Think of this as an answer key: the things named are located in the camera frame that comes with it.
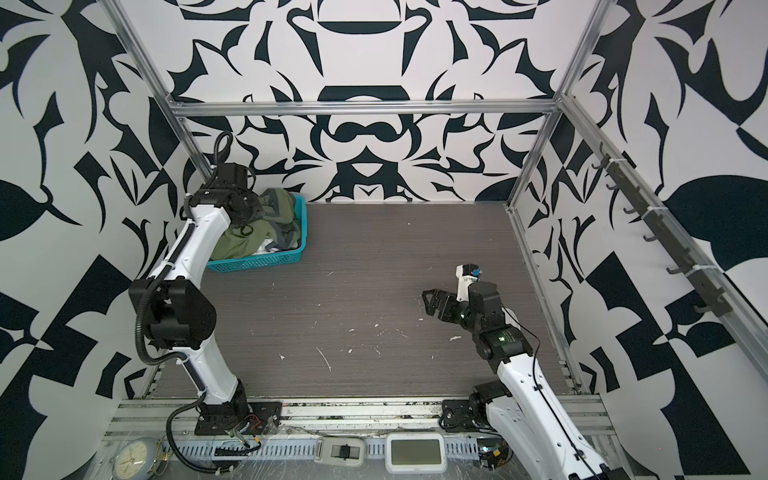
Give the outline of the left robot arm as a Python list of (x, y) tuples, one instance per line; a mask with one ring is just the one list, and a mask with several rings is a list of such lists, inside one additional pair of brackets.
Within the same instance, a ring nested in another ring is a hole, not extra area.
[(198, 392), (202, 418), (224, 429), (242, 422), (250, 407), (241, 380), (215, 341), (216, 310), (200, 285), (225, 231), (263, 215), (258, 196), (248, 187), (248, 169), (215, 167), (212, 177), (185, 200), (184, 215), (180, 236), (160, 265), (129, 287), (136, 313), (134, 344), (148, 366), (180, 362)]

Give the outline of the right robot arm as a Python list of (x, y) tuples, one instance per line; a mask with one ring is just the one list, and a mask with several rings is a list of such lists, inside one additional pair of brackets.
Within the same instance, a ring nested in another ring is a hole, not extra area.
[(591, 446), (552, 391), (537, 348), (491, 282), (473, 282), (464, 294), (422, 292), (425, 313), (472, 336), (478, 355), (497, 375), (470, 396), (475, 421), (499, 434), (533, 479), (627, 479)]

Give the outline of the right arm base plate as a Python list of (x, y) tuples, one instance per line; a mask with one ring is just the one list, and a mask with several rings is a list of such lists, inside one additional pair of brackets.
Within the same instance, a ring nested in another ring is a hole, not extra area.
[(488, 429), (486, 419), (474, 410), (473, 404), (464, 399), (444, 399), (438, 426), (446, 432), (469, 432)]

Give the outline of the green tank top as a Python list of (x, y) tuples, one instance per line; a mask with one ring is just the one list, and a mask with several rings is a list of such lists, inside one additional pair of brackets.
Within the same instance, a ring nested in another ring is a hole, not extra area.
[(211, 260), (254, 256), (265, 239), (277, 242), (283, 251), (299, 247), (302, 228), (295, 213), (296, 197), (285, 189), (270, 188), (259, 200), (264, 209), (263, 218), (242, 227), (228, 228), (214, 247)]

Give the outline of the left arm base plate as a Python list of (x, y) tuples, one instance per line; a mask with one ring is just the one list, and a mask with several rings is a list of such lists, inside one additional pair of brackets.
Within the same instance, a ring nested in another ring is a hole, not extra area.
[(198, 436), (225, 435), (237, 428), (242, 434), (263, 434), (280, 424), (282, 406), (279, 401), (257, 401), (236, 410), (224, 404), (203, 404), (194, 432)]

